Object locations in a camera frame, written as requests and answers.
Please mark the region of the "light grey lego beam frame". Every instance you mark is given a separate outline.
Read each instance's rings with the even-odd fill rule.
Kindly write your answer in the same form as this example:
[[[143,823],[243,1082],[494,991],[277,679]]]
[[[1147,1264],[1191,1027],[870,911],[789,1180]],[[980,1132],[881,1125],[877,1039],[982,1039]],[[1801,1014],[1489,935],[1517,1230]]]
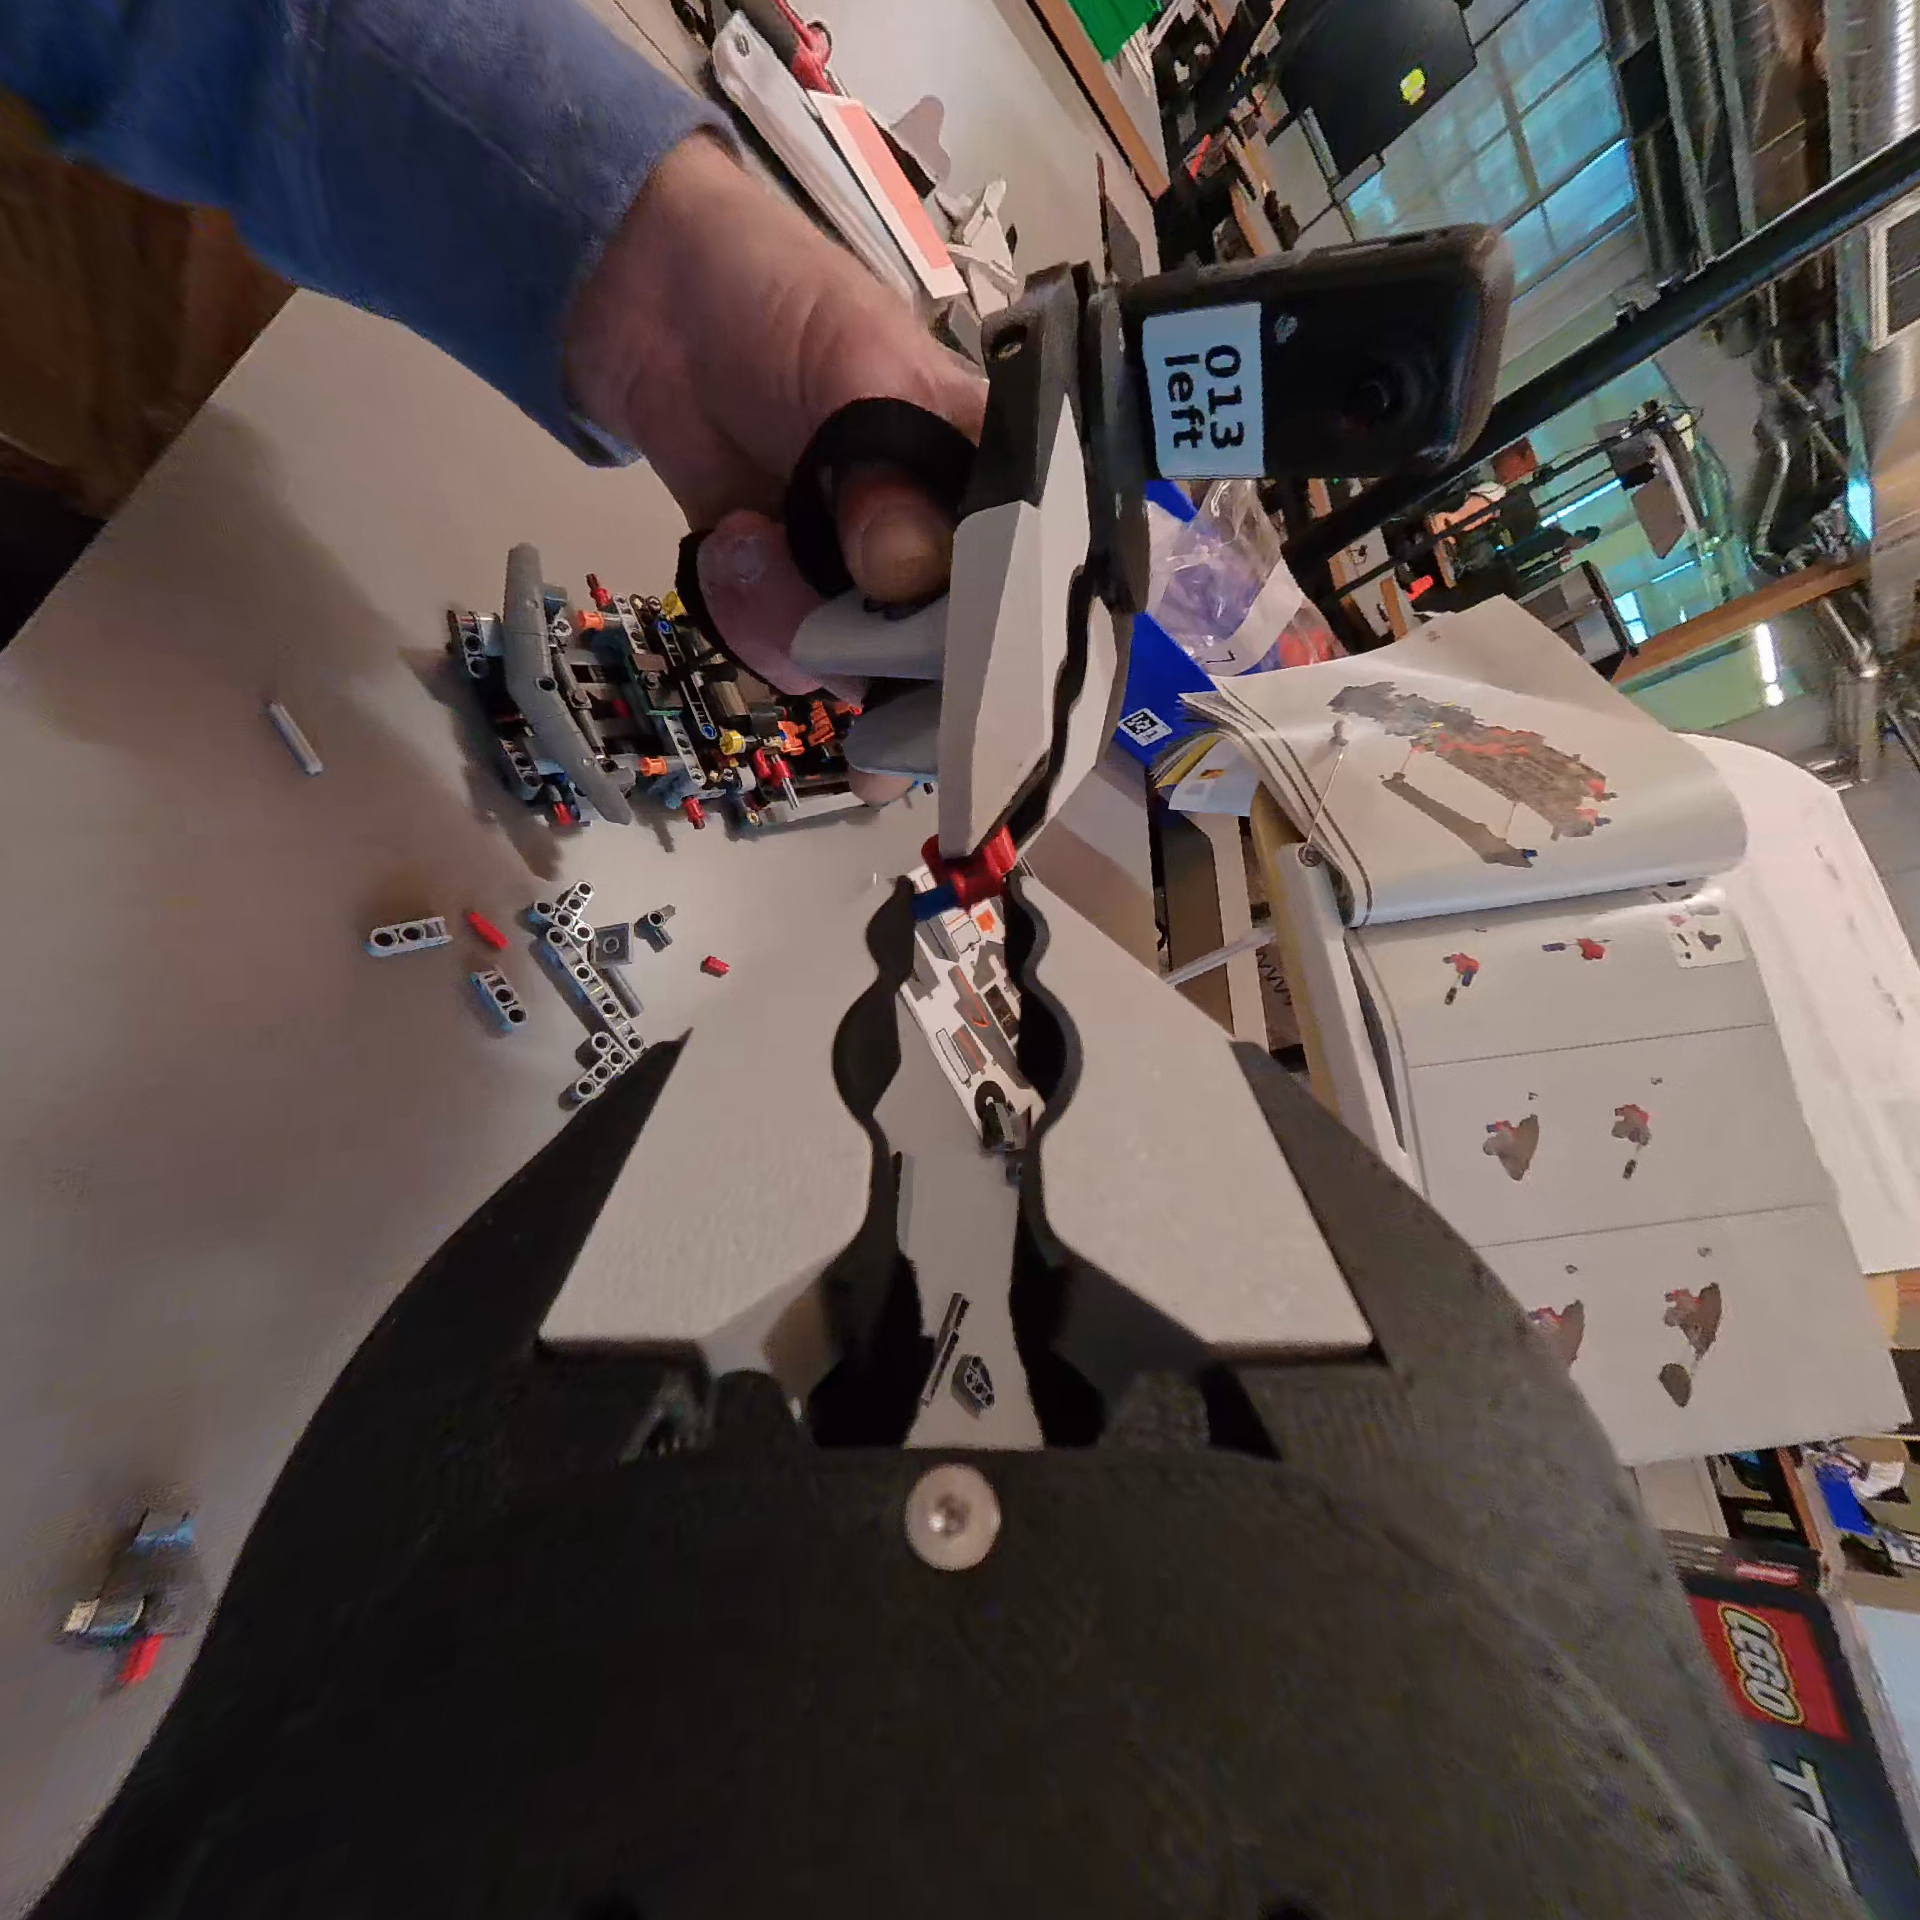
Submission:
[[[590,909],[593,884],[588,879],[577,879],[548,899],[531,901],[524,909],[532,958],[567,1007],[583,1021],[579,1063],[561,1095],[563,1108],[570,1112],[612,1091],[615,1082],[633,1071],[650,1050],[610,971],[603,971],[594,958]]]

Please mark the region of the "white foam plane cutout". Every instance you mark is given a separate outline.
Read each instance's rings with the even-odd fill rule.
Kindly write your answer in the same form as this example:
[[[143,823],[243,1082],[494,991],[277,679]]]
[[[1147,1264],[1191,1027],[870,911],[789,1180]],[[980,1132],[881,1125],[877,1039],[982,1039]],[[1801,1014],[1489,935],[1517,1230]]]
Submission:
[[[963,277],[966,304],[979,320],[990,320],[1025,287],[1015,263],[1015,235],[1001,218],[1006,180],[995,179],[972,192],[953,186],[943,118],[943,101],[925,93],[881,131],[889,138],[907,180],[922,189],[922,203]]]

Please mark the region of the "pink card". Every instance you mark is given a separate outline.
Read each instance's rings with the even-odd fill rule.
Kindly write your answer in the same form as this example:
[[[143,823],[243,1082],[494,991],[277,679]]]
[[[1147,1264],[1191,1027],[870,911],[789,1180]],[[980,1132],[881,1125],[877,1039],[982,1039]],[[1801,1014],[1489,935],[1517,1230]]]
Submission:
[[[924,195],[914,189],[867,106],[821,88],[810,88],[807,103],[873,203],[918,287],[934,302],[964,296],[970,287],[924,205]]]

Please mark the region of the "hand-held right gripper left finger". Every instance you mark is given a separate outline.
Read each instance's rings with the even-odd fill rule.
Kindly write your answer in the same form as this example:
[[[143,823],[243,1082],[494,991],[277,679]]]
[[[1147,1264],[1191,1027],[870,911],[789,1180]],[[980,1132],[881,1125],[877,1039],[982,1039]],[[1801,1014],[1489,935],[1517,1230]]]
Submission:
[[[817,1432],[913,1430],[922,1291],[881,1125],[913,896],[875,879],[797,955],[735,962],[571,1259],[547,1349],[769,1375]]]

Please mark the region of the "black metal pole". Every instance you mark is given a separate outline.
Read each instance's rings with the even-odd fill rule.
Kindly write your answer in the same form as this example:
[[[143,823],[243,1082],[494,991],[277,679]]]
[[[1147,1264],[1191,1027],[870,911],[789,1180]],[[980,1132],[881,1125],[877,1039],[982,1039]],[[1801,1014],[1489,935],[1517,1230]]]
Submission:
[[[1821,186],[1781,220],[1755,231],[1690,277],[1668,280],[1646,306],[1607,333],[1500,397],[1476,439],[1431,471],[1394,472],[1287,540],[1285,560],[1298,580],[1382,520],[1405,515],[1460,472],[1485,464],[1534,428],[1590,397],[1621,372],[1691,333],[1724,308],[1828,251],[1842,235],[1915,189],[1917,133],[1908,131],[1842,175]]]

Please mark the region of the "red lego connector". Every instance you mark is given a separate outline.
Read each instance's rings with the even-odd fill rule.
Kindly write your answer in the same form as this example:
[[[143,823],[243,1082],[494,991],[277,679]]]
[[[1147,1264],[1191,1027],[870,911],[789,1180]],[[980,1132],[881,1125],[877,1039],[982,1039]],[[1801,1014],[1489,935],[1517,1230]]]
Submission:
[[[943,855],[939,838],[930,836],[922,848],[922,858],[930,875],[930,887],[948,879],[963,901],[961,911],[972,911],[972,908],[1001,896],[1003,883],[1020,861],[1020,848],[1011,827],[1003,824],[970,855]]]

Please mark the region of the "person's left forearm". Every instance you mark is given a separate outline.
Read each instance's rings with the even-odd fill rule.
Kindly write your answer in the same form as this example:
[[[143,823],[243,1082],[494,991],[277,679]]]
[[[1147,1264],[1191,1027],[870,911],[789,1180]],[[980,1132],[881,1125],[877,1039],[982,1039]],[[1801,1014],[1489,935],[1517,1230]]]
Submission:
[[[52,147],[217,208],[287,280],[450,355],[588,464],[571,300],[717,114],[583,4],[14,3],[5,93]]]

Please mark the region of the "clear plastic bag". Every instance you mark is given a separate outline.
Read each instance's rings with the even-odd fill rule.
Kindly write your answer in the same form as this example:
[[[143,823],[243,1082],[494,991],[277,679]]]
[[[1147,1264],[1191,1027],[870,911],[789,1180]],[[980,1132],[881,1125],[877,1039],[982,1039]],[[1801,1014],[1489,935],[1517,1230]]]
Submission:
[[[1145,615],[1215,680],[1314,658],[1297,619],[1307,607],[1259,483],[1145,484]]]

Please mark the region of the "sticker sheet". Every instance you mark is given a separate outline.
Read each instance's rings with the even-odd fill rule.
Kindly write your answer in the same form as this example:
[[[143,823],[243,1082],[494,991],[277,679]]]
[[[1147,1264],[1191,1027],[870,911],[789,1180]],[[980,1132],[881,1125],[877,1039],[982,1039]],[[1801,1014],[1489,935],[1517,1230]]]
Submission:
[[[980,1144],[995,1154],[1021,1152],[1041,1095],[1017,1056],[1021,1005],[1006,967],[1001,903],[918,922],[901,998]]]

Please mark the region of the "blue plastic bin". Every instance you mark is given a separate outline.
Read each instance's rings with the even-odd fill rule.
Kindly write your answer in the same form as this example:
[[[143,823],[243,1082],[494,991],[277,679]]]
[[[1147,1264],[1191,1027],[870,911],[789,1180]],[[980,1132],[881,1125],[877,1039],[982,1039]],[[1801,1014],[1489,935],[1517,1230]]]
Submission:
[[[1204,732],[1183,701],[1210,693],[1213,680],[1150,613],[1134,615],[1126,661],[1113,744],[1147,770]]]

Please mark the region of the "dark grey lego piece red pin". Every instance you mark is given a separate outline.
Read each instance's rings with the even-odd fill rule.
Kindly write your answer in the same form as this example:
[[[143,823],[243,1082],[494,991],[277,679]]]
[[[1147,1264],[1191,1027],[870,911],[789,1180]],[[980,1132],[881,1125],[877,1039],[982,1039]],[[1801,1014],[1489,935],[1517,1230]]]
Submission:
[[[117,1544],[94,1590],[67,1607],[57,1638],[105,1658],[107,1690],[123,1693],[154,1672],[164,1642],[194,1634],[205,1614],[193,1510],[150,1506]]]

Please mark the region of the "person's left hand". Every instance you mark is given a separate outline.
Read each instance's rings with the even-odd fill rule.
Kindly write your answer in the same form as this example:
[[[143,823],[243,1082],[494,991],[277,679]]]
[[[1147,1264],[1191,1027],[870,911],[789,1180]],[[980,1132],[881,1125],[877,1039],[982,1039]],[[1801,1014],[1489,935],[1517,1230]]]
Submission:
[[[789,477],[855,399],[905,399],[977,443],[987,384],[849,251],[709,133],[650,173],[567,315],[579,410],[633,447],[681,507],[701,599],[761,680],[821,604],[791,560]]]

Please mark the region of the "black monitor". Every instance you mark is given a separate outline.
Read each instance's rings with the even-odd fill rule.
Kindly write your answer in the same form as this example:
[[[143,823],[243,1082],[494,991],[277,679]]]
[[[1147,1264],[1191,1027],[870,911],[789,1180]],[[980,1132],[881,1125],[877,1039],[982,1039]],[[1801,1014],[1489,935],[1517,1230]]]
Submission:
[[[1476,67],[1467,4],[1309,3],[1281,16],[1278,84],[1334,180],[1409,133]]]

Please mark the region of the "lego car chassis model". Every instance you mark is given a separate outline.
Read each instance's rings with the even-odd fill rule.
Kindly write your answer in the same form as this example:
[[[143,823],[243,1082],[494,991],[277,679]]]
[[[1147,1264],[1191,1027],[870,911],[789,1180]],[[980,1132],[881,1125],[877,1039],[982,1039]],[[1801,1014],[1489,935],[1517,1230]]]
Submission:
[[[733,663],[677,592],[538,582],[517,543],[506,604],[450,607],[449,672],[506,792],[550,831],[678,820],[769,831],[858,804],[855,701]]]

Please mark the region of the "grey flat pouch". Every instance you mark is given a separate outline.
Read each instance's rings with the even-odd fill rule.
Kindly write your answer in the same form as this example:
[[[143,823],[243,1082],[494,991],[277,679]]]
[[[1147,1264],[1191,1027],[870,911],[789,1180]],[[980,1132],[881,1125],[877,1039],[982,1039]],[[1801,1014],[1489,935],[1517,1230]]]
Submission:
[[[950,304],[934,302],[922,291],[873,203],[810,108],[807,88],[789,75],[742,10],[717,29],[711,71],[730,106],[778,156],[810,208],[877,280],[918,314]]]

